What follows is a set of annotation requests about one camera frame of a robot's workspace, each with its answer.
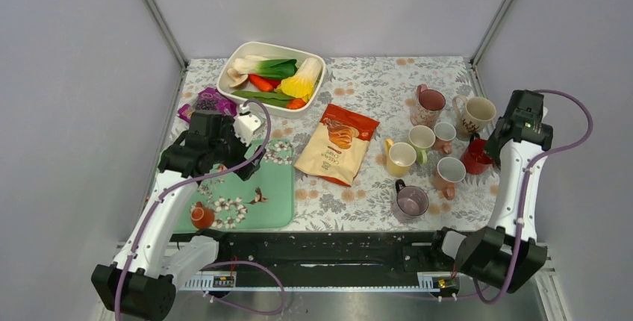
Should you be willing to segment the small pink mug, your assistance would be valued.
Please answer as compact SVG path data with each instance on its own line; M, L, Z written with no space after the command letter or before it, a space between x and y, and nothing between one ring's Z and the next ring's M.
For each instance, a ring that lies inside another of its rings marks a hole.
M443 155L452 153L452 141L456 138L456 130L448 122L437 122L433 127L435 141L431 147L433 150Z

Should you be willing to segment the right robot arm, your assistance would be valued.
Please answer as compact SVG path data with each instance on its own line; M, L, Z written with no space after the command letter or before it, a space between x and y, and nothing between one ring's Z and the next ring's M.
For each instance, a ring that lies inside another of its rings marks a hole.
M542 122L543 100L535 91L512 92L484 147L499 168L493 213L485 227L472 233L439 231L439 243L428 250L435 269L454 264L456 272L504 295L515 292L544 265L547 251L536 244L534 208L553 128Z

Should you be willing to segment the light green mug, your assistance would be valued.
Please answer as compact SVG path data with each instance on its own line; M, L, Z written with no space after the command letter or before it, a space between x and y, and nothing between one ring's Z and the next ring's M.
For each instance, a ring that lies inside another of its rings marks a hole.
M416 125L408 132L408 142L417 153L417 163L424 165L428 162L428 153L435 142L435 134L431 128Z

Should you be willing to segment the yellow mug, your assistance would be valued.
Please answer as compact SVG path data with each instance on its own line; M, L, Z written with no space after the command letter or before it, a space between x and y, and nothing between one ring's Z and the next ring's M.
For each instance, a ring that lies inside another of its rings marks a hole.
M387 172L393 177L401 178L406 175L417 161L417 153L408 143L394 142L387 138L384 141L384 150Z

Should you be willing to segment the cream floral mug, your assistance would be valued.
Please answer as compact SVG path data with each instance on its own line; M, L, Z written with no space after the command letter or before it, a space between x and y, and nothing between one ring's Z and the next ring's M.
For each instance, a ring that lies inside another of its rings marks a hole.
M496 116L495 105L483 97L456 95L452 99L452 106L456 114L455 129L461 139L480 133Z

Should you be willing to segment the large pink patterned mug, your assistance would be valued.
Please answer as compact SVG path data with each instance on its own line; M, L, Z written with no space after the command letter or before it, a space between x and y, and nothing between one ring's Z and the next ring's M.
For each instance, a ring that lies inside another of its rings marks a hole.
M416 101L410 114L411 123L433 128L446 106L445 96L437 90L430 89L426 84L417 87L415 96Z

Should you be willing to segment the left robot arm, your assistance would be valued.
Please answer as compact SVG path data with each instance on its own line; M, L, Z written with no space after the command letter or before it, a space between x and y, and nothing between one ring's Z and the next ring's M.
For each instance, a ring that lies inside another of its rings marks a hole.
M185 204L202 181L231 172L247 180L258 170L265 146L250 158L245 155L263 123L247 107L236 116L195 112L188 129L163 151L150 200L130 237L111 264L97 265L91 276L115 320L124 315L164 320L177 291L200 269L229 265L230 247L211 237L194 237L172 256L165 252Z

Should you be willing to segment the lilac mug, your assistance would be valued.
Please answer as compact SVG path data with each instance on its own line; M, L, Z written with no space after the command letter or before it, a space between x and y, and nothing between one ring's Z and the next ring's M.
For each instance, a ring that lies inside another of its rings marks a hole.
M402 179L395 182L396 198L392 206L395 218L401 222L414 222L426 213L429 200L420 187L408 186Z

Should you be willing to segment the red mug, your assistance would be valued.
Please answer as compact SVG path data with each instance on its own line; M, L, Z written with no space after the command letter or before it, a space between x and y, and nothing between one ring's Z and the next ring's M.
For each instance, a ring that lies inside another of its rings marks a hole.
M493 159L485 151L487 141L478 133L470 135L469 144L461 155L460 161L467 174L480 175L493 165Z

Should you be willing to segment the small orange mug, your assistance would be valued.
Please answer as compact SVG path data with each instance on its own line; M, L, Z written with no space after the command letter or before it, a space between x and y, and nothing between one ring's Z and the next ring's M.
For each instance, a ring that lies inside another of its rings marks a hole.
M215 213L202 202L196 202L190 209L190 221L198 230L210 228L215 221Z

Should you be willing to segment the salmon brown mug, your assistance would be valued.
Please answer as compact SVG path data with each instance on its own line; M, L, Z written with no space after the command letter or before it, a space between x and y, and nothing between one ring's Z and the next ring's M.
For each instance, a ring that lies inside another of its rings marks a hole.
M447 200L456 195L455 186L462 182L467 174L464 164L457 158L441 158L436 165L432 184L434 189Z

